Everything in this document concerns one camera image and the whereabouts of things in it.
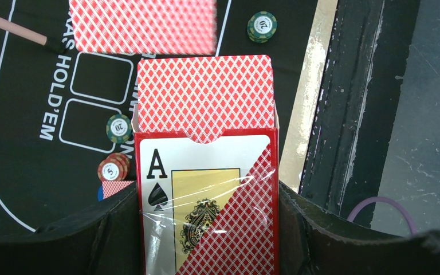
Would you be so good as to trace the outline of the single red poker chip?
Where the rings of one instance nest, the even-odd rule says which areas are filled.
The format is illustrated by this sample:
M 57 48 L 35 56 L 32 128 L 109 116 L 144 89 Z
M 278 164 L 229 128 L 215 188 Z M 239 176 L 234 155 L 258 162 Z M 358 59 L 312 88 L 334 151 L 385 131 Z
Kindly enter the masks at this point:
M 122 181 L 131 169 L 129 158 L 122 153 L 112 153 L 101 161 L 97 176 L 101 181 Z

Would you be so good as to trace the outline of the single green poker chip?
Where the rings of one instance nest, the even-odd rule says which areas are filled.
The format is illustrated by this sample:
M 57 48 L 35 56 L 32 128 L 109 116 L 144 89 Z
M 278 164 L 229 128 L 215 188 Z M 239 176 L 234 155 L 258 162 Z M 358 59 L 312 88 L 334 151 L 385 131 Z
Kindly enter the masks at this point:
M 123 114 L 115 114 L 109 118 L 106 133 L 110 141 L 123 144 L 129 140 L 132 133 L 131 120 Z

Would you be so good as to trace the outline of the single playing card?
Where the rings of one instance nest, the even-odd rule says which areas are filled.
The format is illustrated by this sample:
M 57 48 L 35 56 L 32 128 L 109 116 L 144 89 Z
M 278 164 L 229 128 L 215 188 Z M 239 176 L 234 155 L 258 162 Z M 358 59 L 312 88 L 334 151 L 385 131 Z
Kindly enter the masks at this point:
M 102 199 L 115 195 L 116 193 L 128 187 L 132 183 L 134 183 L 134 181 L 132 180 L 103 181 L 101 186 Z

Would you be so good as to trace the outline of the playing card deck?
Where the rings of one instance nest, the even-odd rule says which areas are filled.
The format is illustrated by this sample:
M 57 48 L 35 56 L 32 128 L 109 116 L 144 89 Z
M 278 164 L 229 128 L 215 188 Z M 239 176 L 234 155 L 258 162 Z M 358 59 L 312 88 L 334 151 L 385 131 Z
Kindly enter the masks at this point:
M 279 274 L 267 55 L 143 60 L 133 113 L 143 274 Z

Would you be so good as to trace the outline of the blue small blind button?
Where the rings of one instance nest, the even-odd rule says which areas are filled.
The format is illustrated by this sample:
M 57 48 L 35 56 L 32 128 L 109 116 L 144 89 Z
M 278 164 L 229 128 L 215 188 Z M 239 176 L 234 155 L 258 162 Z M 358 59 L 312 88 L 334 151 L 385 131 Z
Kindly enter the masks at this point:
M 97 190 L 97 200 L 102 201 L 104 199 L 103 187 L 100 186 Z

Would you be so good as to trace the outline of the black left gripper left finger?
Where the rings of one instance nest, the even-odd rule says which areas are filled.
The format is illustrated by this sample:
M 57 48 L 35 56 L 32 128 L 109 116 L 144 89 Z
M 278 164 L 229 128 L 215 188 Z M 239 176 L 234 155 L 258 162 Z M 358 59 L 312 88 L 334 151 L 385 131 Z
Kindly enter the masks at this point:
M 29 234 L 0 237 L 0 274 L 142 274 L 135 184 Z

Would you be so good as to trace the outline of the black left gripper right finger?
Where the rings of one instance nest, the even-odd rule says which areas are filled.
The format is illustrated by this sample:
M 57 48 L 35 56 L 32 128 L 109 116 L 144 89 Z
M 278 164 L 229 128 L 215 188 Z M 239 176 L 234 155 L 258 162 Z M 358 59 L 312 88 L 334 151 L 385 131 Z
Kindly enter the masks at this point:
M 279 184 L 280 274 L 440 274 L 440 230 L 400 237 L 349 222 Z

